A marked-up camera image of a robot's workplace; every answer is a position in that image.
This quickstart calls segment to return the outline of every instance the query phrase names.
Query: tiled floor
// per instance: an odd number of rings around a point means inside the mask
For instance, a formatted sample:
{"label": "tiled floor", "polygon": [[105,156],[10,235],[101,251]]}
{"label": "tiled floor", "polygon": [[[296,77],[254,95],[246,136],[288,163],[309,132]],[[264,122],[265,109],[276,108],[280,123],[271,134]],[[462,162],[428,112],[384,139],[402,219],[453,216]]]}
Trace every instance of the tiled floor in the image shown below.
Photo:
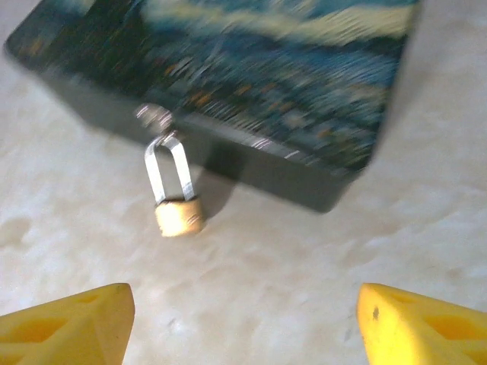
{"label": "tiled floor", "polygon": [[[2,41],[36,2],[0,2]],[[366,364],[366,281],[487,311],[486,34],[485,0],[426,2],[384,142],[331,213],[206,174],[231,195],[181,240],[159,236],[142,146],[0,59],[0,313],[129,282],[125,363],[257,365]]]}

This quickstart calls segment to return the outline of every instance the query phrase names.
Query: padlock body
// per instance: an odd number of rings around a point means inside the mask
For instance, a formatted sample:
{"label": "padlock body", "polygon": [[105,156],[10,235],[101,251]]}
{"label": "padlock body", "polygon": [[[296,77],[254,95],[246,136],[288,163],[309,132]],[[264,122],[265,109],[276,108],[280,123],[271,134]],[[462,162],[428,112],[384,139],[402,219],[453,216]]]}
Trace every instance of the padlock body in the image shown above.
{"label": "padlock body", "polygon": [[201,202],[198,197],[189,201],[168,199],[155,209],[161,234],[164,237],[196,234],[205,226]]}

